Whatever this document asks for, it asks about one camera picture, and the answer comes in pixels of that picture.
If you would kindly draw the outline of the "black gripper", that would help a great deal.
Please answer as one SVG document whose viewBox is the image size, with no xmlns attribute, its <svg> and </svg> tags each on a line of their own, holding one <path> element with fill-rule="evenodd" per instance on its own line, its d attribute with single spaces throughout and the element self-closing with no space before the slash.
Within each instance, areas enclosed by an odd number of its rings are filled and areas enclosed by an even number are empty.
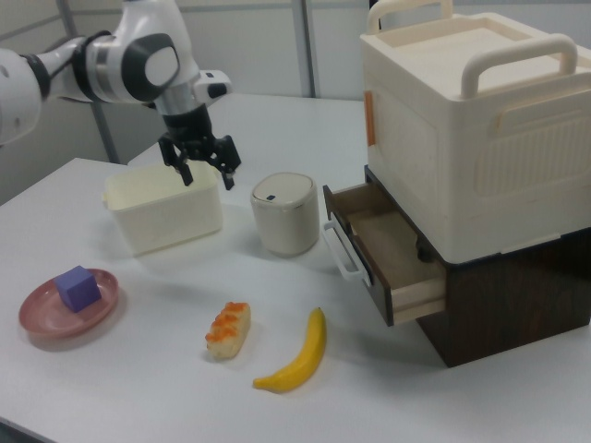
<svg viewBox="0 0 591 443">
<path fill-rule="evenodd" d="M 214 137 L 205 104 L 188 113 L 164 115 L 163 120 L 167 132 L 158 140 L 163 162 L 180 174 L 185 186 L 193 183 L 187 158 L 208 159 L 209 165 L 221 173 L 225 189 L 235 186 L 234 175 L 241 164 L 240 156 L 231 136 Z"/>
</svg>

